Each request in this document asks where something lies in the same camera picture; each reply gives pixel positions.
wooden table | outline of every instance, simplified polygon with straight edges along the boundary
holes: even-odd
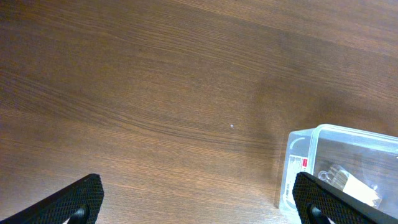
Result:
[[[285,223],[290,131],[398,136],[398,2],[2,1],[0,219],[89,173],[98,223]]]

white label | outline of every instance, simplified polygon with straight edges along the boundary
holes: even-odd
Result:
[[[299,172],[305,172],[308,166],[308,158],[302,156],[289,156],[286,173],[286,184],[284,197],[288,202],[295,205],[293,198],[293,186]]]
[[[373,189],[362,183],[353,175],[350,175],[350,177],[348,177],[343,192],[372,207],[375,206],[374,201],[380,199]]]

clear plastic bin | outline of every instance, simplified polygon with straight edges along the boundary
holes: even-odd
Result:
[[[322,179],[336,166],[354,176],[344,191],[374,191],[381,199],[375,208],[398,218],[398,138],[323,124],[289,134],[279,209],[292,223],[301,223],[292,196],[296,174],[304,171]],[[366,200],[358,191],[351,196]]]

dark wood plank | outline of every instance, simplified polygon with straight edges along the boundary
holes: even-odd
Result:
[[[0,219],[95,172],[98,223],[286,222],[290,131],[398,136],[397,12],[392,1],[3,1]]]

plastic container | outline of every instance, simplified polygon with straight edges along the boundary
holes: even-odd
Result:
[[[364,203],[375,202],[374,208],[398,218],[396,137],[330,124],[291,132],[279,209],[292,223],[301,223],[292,196],[295,176],[301,171],[335,184]],[[336,182],[335,175],[343,180]]]

